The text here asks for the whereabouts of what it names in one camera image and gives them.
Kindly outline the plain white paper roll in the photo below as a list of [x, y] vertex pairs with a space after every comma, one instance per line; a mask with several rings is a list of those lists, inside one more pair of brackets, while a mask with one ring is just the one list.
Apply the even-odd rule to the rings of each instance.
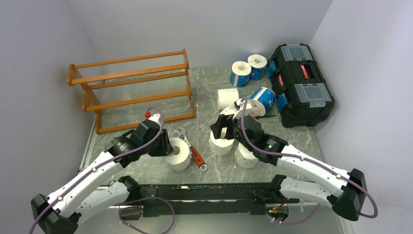
[[182, 171], [190, 164], [189, 146], [178, 137], [170, 138], [169, 141], [172, 146], [172, 153], [162, 158], [173, 170]]

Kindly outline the dotted white roll front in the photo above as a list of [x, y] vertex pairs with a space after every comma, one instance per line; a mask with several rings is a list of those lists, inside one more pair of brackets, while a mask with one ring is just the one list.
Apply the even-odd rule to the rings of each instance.
[[237, 163], [244, 168], [253, 168], [257, 163], [258, 159], [253, 155], [251, 151], [245, 148], [241, 143], [238, 144], [237, 149], [234, 153]]

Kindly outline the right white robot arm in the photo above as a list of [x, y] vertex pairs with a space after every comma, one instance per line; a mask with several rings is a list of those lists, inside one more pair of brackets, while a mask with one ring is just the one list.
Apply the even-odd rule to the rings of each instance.
[[251, 116], [235, 118], [218, 115], [210, 126], [212, 135], [219, 139], [235, 139], [263, 163], [284, 167], [308, 179], [297, 181], [285, 175], [275, 175], [268, 186], [269, 198], [274, 202], [302, 199], [332, 208], [342, 218], [357, 221], [367, 198], [364, 173], [358, 169], [348, 172], [323, 163], [298, 150], [286, 140], [264, 132], [261, 124]]

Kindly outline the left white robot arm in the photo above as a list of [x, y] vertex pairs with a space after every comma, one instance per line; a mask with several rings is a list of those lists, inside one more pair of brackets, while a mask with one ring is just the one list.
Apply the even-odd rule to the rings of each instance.
[[137, 203], [141, 186], [131, 176], [120, 177], [104, 190], [97, 188], [143, 155], [168, 156], [172, 151], [164, 118], [160, 114], [148, 117], [136, 129], [113, 138], [85, 170], [61, 188], [36, 195], [31, 200], [34, 223], [29, 233], [39, 226], [46, 234], [73, 234], [80, 224], [112, 205]]

